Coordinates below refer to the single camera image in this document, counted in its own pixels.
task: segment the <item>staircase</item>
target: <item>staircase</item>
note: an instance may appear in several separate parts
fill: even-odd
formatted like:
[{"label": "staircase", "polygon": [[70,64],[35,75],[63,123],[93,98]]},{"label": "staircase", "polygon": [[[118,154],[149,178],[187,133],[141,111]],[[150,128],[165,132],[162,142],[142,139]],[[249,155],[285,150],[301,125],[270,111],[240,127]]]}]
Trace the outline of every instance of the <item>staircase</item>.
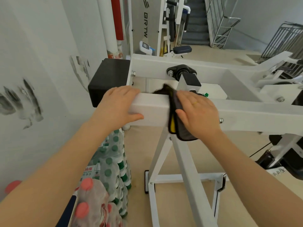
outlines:
[{"label": "staircase", "polygon": [[187,0],[191,8],[187,32],[183,33],[182,44],[210,45],[204,0]]}]

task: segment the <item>hand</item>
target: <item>hand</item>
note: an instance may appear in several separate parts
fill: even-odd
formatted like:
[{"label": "hand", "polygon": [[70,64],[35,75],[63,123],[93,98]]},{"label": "hand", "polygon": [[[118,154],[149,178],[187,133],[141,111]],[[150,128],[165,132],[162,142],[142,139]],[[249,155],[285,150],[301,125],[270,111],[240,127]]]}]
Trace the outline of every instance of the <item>hand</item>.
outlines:
[{"label": "hand", "polygon": [[183,110],[177,109],[176,113],[193,136],[205,141],[222,133],[219,113],[213,102],[189,91],[178,91],[177,96]]},{"label": "hand", "polygon": [[110,133],[129,122],[144,119],[142,114],[128,113],[131,103],[139,93],[139,89],[131,86],[111,88],[104,94],[89,123]]}]

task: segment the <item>forearm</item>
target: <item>forearm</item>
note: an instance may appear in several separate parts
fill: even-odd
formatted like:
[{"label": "forearm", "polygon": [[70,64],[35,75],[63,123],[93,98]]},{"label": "forearm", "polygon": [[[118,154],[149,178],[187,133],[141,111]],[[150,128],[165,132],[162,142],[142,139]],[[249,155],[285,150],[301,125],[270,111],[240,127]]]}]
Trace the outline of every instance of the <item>forearm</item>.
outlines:
[{"label": "forearm", "polygon": [[83,170],[107,135],[106,130],[83,124],[55,155],[0,203],[0,226],[55,226]]},{"label": "forearm", "polygon": [[258,226],[301,226],[303,200],[241,152],[224,133],[204,144],[226,171]]}]

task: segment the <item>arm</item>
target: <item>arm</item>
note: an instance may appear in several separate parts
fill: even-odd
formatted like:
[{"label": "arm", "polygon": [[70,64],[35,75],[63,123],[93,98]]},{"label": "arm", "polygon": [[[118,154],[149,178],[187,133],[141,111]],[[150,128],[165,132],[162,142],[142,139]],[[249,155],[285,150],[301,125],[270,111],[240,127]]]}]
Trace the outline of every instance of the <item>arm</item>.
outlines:
[{"label": "arm", "polygon": [[113,130],[143,119],[128,114],[139,92],[131,86],[107,91],[90,120],[0,203],[0,226],[55,226],[101,142]]},{"label": "arm", "polygon": [[302,226],[303,200],[241,152],[221,131],[218,110],[206,97],[178,91],[176,113],[226,171],[245,208],[259,227]]}]

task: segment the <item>weight machine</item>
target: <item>weight machine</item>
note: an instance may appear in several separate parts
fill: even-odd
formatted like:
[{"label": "weight machine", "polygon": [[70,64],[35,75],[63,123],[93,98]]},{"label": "weight machine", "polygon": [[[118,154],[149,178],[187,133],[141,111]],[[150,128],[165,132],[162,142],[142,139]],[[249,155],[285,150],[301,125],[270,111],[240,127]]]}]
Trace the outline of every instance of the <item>weight machine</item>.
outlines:
[{"label": "weight machine", "polygon": [[[293,80],[276,78],[285,62],[301,64],[283,52],[253,67],[182,60],[190,69],[180,67],[180,60],[134,54],[130,61],[105,59],[102,61],[88,89],[96,107],[111,87],[131,85],[133,76],[177,80],[178,90],[197,92],[215,89],[209,94],[219,111],[223,131],[256,131],[281,135],[273,142],[271,157],[261,157],[257,163],[273,175],[290,171],[302,179],[303,172],[303,85]],[[200,84],[189,85],[185,75],[197,78]],[[218,89],[222,94],[216,95]],[[137,126],[163,127],[150,169],[145,172],[145,192],[149,194],[154,227],[159,226],[155,183],[184,182],[191,210],[197,226],[217,226],[220,193],[225,188],[225,173],[198,173],[187,143],[168,133],[169,98],[167,95],[140,93],[129,110],[141,113],[144,119],[131,123]],[[174,146],[181,174],[159,175],[159,171]],[[214,199],[210,206],[201,181],[215,180]]]}]

